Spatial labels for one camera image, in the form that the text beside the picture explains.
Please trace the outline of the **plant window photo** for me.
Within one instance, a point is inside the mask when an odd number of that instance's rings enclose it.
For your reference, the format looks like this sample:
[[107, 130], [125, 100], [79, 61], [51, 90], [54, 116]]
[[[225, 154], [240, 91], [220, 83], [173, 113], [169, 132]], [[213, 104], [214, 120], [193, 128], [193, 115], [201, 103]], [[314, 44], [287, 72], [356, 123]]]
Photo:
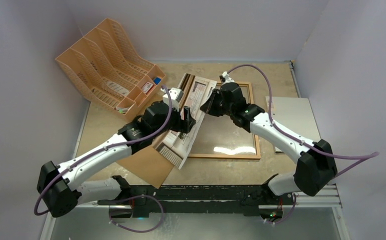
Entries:
[[154, 148], [178, 169], [187, 160], [203, 123], [205, 113], [200, 107], [216, 89], [216, 84], [215, 80], [186, 73], [176, 89], [171, 89], [176, 95], [173, 99], [178, 101], [179, 117], [189, 132], [169, 130], [156, 139]]

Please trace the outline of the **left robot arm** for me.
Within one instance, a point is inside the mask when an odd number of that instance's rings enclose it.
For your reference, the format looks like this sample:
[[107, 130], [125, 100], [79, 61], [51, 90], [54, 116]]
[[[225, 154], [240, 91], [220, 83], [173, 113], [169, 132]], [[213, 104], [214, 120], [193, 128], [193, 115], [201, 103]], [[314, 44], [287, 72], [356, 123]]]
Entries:
[[50, 213], [58, 218], [69, 213], [80, 204], [80, 198], [86, 196], [80, 188], [92, 175], [150, 146], [166, 131], [188, 134], [195, 124], [188, 106], [177, 110], [162, 100], [153, 102], [143, 114], [134, 117], [105, 143], [67, 162], [43, 164], [37, 183], [40, 196], [34, 214]]

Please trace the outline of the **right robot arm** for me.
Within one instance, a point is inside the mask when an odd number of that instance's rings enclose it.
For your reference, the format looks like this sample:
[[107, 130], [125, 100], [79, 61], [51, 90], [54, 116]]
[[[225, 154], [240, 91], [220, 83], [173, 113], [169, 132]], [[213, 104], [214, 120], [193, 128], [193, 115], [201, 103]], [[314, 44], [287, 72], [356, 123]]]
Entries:
[[267, 140], [296, 164], [294, 172], [276, 174], [263, 184], [261, 196], [269, 204], [285, 193], [297, 191], [313, 197], [337, 174], [334, 158], [325, 156], [332, 153], [327, 141], [300, 137], [271, 120], [263, 108], [247, 103], [237, 83], [214, 89], [200, 110], [214, 117], [229, 116], [236, 126]]

